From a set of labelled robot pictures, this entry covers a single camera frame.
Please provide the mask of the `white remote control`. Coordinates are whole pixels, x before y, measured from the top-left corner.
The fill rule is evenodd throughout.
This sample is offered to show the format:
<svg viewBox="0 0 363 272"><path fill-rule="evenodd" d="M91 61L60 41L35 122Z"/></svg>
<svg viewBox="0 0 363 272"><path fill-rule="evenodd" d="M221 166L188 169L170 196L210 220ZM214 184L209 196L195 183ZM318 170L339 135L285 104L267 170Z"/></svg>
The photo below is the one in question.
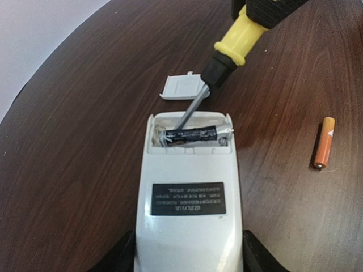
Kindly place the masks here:
<svg viewBox="0 0 363 272"><path fill-rule="evenodd" d="M242 271L242 204L228 114L195 112L189 129L215 126L227 141L157 145L181 112L149 117L136 217L135 271Z"/></svg>

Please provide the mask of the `orange battery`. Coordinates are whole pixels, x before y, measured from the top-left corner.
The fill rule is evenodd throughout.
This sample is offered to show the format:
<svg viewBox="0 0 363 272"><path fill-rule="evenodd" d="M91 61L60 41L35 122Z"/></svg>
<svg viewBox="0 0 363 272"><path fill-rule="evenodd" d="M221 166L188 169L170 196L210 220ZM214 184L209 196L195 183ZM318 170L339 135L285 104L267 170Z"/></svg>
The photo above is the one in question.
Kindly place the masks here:
<svg viewBox="0 0 363 272"><path fill-rule="evenodd" d="M322 122L322 129L314 158L314 167L317 169L324 169L328 164L334 129L335 119L333 117L325 117Z"/></svg>

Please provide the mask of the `white battery cover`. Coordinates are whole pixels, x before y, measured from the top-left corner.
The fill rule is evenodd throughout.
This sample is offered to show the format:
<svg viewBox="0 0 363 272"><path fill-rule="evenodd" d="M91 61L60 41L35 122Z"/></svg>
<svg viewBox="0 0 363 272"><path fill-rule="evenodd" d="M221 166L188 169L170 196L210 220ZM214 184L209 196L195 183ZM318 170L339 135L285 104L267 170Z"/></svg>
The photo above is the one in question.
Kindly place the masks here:
<svg viewBox="0 0 363 272"><path fill-rule="evenodd" d="M200 74L194 74L193 71L183 75L169 75L159 95L163 100L194 100L203 85Z"/></svg>

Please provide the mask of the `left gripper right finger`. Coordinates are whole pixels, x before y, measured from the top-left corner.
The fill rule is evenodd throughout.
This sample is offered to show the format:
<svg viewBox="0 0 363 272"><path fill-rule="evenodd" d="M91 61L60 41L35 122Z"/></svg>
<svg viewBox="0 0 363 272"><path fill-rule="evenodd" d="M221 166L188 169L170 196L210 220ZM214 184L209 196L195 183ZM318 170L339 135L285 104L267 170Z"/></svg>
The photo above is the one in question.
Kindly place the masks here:
<svg viewBox="0 0 363 272"><path fill-rule="evenodd" d="M243 231L243 268L244 271L249 272L286 272L286 268L283 267L260 240L247 229Z"/></svg>

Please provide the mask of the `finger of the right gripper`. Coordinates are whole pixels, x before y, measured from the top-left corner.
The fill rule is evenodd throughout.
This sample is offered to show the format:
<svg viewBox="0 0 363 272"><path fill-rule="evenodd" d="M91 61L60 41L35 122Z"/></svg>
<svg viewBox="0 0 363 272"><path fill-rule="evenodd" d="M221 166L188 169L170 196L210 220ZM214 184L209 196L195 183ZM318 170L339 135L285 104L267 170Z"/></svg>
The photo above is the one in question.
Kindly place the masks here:
<svg viewBox="0 0 363 272"><path fill-rule="evenodd" d="M298 1L246 1L246 14L255 23L272 29L298 8Z"/></svg>
<svg viewBox="0 0 363 272"><path fill-rule="evenodd" d="M246 0L232 0L231 1L231 17L236 20L239 17L239 13L244 8Z"/></svg>

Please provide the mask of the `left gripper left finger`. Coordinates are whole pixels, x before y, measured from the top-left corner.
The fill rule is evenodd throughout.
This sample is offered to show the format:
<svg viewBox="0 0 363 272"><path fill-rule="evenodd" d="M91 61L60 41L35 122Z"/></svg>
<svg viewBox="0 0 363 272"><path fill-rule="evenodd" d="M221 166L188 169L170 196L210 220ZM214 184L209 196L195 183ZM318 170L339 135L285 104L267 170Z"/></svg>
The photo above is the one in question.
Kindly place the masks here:
<svg viewBox="0 0 363 272"><path fill-rule="evenodd" d="M130 229L90 271L134 271L135 254L136 236L135 231Z"/></svg>

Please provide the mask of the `yellow handled screwdriver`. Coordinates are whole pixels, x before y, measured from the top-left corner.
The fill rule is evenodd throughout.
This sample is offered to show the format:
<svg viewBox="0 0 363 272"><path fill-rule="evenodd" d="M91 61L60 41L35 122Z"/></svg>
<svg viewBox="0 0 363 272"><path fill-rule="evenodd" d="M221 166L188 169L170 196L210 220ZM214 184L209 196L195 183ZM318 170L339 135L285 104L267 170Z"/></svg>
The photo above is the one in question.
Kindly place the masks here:
<svg viewBox="0 0 363 272"><path fill-rule="evenodd" d="M238 66L246 63L246 56L262 34L268 30L256 19L249 17L249 12L254 10L256 3L259 1L245 1L233 25L222 40L214 44L215 52L201 74L204 85L178 121L177 129L183 128L210 89L221 87Z"/></svg>

